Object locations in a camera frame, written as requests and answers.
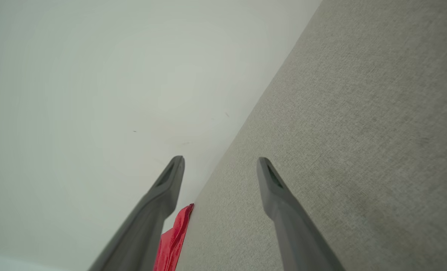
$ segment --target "gray carpet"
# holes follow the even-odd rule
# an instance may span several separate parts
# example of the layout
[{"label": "gray carpet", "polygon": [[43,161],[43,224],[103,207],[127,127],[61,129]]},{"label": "gray carpet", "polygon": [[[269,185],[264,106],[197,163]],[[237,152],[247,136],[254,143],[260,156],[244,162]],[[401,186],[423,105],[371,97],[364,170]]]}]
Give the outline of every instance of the gray carpet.
[{"label": "gray carpet", "polygon": [[282,270],[259,156],[347,270],[447,270],[447,1],[322,2],[196,200],[178,271]]}]

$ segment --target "gray plastic arm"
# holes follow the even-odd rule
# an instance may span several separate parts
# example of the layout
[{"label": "gray plastic arm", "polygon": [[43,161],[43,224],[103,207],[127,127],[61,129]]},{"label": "gray plastic arm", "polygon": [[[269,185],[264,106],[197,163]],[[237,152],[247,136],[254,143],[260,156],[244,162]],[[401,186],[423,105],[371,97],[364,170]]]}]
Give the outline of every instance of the gray plastic arm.
[{"label": "gray plastic arm", "polygon": [[175,156],[89,271],[152,271],[163,222],[177,206],[185,160]]},{"label": "gray plastic arm", "polygon": [[267,158],[257,164],[263,209],[275,224],[285,271],[343,271],[332,249]]}]

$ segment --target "red fabric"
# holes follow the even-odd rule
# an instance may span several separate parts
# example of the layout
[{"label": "red fabric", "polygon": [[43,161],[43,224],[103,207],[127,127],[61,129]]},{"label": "red fabric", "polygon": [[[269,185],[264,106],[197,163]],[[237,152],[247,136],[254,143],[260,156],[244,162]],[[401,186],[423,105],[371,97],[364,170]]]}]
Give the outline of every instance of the red fabric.
[{"label": "red fabric", "polygon": [[153,271],[175,271],[193,207],[194,204],[190,204],[183,208],[175,218],[173,228],[162,234]]}]

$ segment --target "white wall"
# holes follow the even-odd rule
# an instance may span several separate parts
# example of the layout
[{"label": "white wall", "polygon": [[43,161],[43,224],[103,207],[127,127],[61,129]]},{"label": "white wall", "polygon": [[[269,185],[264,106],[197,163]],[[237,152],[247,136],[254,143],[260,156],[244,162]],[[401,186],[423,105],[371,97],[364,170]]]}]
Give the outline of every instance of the white wall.
[{"label": "white wall", "polygon": [[87,269],[174,155],[192,203],[318,3],[0,0],[0,255]]},{"label": "white wall", "polygon": [[34,263],[0,257],[0,271],[64,271]]}]

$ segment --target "red cloth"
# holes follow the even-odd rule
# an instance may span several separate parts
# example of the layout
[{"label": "red cloth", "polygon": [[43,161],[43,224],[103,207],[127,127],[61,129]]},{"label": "red cloth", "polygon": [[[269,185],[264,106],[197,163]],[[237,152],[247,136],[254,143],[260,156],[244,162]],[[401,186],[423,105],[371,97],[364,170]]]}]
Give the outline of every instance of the red cloth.
[{"label": "red cloth", "polygon": [[194,204],[190,204],[183,208],[175,218],[173,228],[162,234],[153,271],[175,271],[193,207]]}]

